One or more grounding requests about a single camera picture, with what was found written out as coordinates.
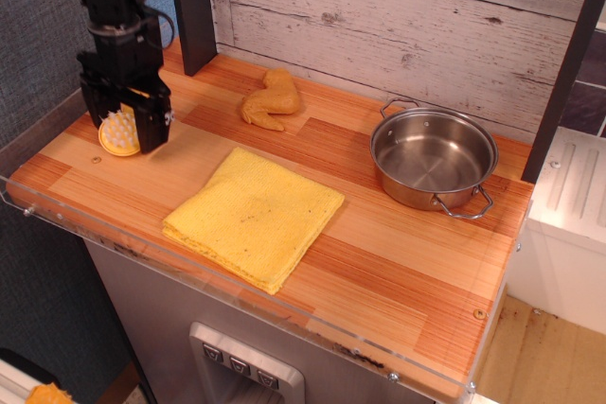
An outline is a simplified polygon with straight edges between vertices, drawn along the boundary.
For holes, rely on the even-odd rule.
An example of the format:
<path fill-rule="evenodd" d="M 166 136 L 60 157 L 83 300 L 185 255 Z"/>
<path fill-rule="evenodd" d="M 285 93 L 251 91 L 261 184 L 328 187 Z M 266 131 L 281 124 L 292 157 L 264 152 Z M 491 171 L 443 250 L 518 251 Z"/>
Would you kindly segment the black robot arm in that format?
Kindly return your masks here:
<path fill-rule="evenodd" d="M 95 49 L 78 54 L 80 87 L 96 127 L 126 105 L 134 111 L 137 139 L 147 154 L 169 140 L 170 89 L 159 77 L 164 64 L 159 18 L 146 0 L 81 0 Z"/>

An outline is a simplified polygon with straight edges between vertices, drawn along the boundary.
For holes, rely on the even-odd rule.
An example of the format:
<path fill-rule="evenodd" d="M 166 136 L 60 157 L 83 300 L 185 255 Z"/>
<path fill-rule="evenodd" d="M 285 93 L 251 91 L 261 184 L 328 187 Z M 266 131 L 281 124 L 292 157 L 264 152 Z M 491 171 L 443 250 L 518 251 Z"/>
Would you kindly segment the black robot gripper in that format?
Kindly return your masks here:
<path fill-rule="evenodd" d="M 78 54 L 80 88 L 98 129 L 102 121 L 121 109 L 134 108 L 138 143 L 143 154 L 169 140 L 170 89 L 159 77 L 164 64 L 160 25 L 143 20 L 139 27 L 94 36 L 95 49 Z"/>

